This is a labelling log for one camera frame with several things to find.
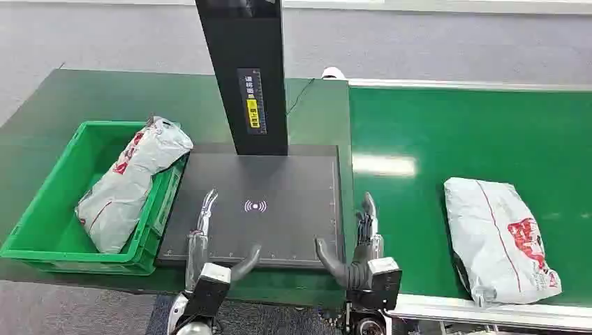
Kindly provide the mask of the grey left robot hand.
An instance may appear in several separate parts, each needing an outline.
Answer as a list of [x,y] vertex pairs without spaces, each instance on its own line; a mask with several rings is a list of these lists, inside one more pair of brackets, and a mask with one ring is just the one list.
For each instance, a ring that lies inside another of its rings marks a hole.
[[185,271],[185,291],[194,292],[202,270],[206,268],[213,274],[215,282],[234,284],[242,280],[258,263],[261,245],[254,244],[249,255],[232,268],[215,265],[209,261],[209,227],[212,207],[218,197],[218,191],[210,190],[203,202],[196,228],[188,234],[187,261]]

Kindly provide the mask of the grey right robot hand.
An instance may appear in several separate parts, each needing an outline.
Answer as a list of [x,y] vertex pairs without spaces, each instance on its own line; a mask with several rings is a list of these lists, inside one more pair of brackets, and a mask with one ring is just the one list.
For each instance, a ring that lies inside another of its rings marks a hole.
[[364,193],[362,211],[356,213],[357,244],[350,264],[329,254],[323,238],[315,239],[316,255],[336,282],[346,290],[368,290],[371,286],[368,261],[383,257],[384,240],[379,234],[376,203],[369,192]]

